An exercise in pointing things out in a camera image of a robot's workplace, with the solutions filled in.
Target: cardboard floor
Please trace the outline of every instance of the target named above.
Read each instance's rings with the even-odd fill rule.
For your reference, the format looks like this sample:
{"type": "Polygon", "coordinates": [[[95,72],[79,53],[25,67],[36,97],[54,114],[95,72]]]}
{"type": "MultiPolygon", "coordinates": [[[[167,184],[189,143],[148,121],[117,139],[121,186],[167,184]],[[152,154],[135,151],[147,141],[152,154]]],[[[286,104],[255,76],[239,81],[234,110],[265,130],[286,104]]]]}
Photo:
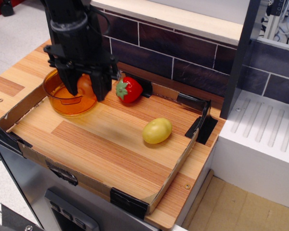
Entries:
{"type": "Polygon", "coordinates": [[[185,229],[289,231],[289,208],[244,191],[217,177],[208,177],[187,216],[187,219],[190,218],[184,222],[185,229]]]}

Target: gray floor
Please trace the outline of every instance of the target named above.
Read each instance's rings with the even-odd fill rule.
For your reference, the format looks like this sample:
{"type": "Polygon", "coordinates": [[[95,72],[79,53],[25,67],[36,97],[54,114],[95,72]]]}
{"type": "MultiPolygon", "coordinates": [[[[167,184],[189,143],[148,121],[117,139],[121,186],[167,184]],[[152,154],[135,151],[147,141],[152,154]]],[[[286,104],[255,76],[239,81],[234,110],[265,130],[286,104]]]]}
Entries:
{"type": "MultiPolygon", "coordinates": [[[[49,39],[47,21],[39,0],[14,7],[14,15],[0,15],[0,74],[49,39]]],[[[36,223],[36,220],[0,161],[0,203],[36,223]]]]}

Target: cardboard tray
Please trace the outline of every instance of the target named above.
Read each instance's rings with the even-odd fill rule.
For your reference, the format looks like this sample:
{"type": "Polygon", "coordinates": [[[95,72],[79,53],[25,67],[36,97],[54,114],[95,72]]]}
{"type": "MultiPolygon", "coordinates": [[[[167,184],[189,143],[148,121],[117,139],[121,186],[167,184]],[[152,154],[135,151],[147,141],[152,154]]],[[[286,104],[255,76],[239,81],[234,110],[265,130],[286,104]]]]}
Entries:
{"type": "Polygon", "coordinates": [[[77,118],[58,115],[39,86],[0,119],[0,144],[144,218],[196,139],[205,143],[216,121],[210,117],[210,102],[155,84],[153,93],[176,95],[175,102],[151,95],[123,104],[115,84],[103,102],[77,118]],[[169,119],[173,131],[166,141],[149,145],[142,129],[157,117],[169,119]]]}

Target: control panel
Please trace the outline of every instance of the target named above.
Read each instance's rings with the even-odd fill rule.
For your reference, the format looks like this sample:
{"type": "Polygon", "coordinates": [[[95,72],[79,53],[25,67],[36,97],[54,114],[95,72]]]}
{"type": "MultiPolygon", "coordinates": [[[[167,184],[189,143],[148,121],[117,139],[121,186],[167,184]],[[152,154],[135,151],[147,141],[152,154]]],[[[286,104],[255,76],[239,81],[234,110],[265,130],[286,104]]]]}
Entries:
{"type": "Polygon", "coordinates": [[[100,231],[98,223],[50,190],[45,193],[48,206],[62,231],[100,231]]]}

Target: screw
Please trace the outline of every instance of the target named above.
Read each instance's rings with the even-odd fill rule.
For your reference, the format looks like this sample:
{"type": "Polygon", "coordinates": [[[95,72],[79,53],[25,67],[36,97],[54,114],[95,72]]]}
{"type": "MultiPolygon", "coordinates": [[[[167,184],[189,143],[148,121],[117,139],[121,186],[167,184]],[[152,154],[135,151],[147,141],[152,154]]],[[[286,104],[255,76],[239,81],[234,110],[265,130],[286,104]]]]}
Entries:
{"type": "Polygon", "coordinates": [[[68,61],[66,65],[67,65],[68,68],[74,68],[74,65],[73,65],[72,61],[68,61]]]}
{"type": "Polygon", "coordinates": [[[25,227],[25,231],[32,231],[33,230],[33,227],[31,225],[27,225],[25,227]]]}

